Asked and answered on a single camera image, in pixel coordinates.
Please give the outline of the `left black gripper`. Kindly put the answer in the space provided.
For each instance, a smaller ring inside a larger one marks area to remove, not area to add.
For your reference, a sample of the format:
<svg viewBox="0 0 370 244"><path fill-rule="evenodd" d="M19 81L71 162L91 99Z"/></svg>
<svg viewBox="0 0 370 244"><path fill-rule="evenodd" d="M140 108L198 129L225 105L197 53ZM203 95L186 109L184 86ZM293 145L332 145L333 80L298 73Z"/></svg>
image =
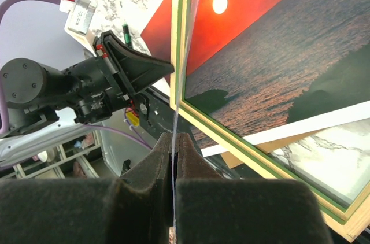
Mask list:
<svg viewBox="0 0 370 244"><path fill-rule="evenodd" d="M96 37L93 46L95 56L63 71L73 85L60 98L59 109L73 109L76 123L108 119L130 105L139 92L175 71L170 62L128 47L111 30Z"/></svg>

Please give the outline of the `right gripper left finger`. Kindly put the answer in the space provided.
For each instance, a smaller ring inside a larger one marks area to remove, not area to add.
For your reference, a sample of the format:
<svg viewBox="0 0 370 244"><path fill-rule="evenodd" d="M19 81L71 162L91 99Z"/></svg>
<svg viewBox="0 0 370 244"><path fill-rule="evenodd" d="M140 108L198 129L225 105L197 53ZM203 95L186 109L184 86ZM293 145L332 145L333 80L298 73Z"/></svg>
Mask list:
<svg viewBox="0 0 370 244"><path fill-rule="evenodd" d="M119 178L1 181L2 243L168 243L170 133Z"/></svg>

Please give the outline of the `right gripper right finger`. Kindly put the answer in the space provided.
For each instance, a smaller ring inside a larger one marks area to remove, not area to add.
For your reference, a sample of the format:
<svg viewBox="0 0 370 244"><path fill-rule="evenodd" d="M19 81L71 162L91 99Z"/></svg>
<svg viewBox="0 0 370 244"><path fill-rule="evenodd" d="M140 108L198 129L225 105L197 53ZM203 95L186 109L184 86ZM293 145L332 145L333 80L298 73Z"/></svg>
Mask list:
<svg viewBox="0 0 370 244"><path fill-rule="evenodd" d="M317 199L290 179L226 179L176 137L179 243L331 243Z"/></svg>

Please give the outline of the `clear acrylic sheet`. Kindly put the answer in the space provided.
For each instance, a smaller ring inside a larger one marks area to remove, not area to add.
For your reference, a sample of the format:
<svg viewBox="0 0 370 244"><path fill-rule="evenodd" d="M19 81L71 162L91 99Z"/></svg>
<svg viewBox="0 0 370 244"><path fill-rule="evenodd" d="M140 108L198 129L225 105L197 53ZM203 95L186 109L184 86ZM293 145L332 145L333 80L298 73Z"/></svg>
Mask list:
<svg viewBox="0 0 370 244"><path fill-rule="evenodd" d="M171 186L173 227L176 228L176 191L175 191L175 147L179 130L179 110L183 99L186 79L186 66L191 46L199 0L172 0L171 16L171 64L175 72L170 76L170 106L174 110L171 136Z"/></svg>

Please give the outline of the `sunset photo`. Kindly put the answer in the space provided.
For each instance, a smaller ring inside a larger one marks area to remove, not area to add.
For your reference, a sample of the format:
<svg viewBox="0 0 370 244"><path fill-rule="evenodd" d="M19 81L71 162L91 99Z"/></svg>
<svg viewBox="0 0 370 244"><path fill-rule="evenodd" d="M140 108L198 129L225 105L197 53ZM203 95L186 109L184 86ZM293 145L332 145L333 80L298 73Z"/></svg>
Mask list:
<svg viewBox="0 0 370 244"><path fill-rule="evenodd" d="M184 99L254 145L369 117L369 0L199 0Z"/></svg>

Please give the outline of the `green wooden picture frame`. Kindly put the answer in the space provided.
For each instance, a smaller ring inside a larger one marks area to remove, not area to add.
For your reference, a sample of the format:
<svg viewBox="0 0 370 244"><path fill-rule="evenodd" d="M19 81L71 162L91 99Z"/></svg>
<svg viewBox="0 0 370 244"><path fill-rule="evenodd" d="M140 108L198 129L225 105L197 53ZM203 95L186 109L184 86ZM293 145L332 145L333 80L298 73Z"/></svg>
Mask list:
<svg viewBox="0 0 370 244"><path fill-rule="evenodd" d="M205 116L184 100L180 103L179 114L262 177L266 179L298 179L295 174L274 163L264 152ZM321 214L326 224L347 241L354 241L369 226L369 186L365 186L365 189L347 209L341 208L314 187L311 187L310 190L319 202Z"/></svg>

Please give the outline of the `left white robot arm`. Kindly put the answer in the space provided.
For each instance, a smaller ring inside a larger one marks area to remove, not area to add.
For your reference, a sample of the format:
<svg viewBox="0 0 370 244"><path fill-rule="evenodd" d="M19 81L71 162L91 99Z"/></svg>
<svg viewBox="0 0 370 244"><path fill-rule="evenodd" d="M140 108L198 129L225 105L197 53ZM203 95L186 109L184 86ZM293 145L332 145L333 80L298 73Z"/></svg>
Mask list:
<svg viewBox="0 0 370 244"><path fill-rule="evenodd" d="M1 113L9 125L1 138L52 125L65 108L83 125L126 107L138 110L144 91L174 71L171 63L130 48L112 31L96 37L93 48L94 56L61 71L27 58L7 62L1 70Z"/></svg>

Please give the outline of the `small green screwdriver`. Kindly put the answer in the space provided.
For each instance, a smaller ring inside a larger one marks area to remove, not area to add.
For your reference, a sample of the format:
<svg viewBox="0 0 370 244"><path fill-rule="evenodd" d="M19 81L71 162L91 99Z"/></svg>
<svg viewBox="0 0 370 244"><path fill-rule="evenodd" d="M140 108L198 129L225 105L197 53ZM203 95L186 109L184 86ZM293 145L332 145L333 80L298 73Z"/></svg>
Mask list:
<svg viewBox="0 0 370 244"><path fill-rule="evenodd" d="M123 30L123 36L124 36L124 42L125 44L132 49L132 40L131 40L131 34L130 34L130 29L128 27L127 22L124 20L122 23L122 30Z"/></svg>

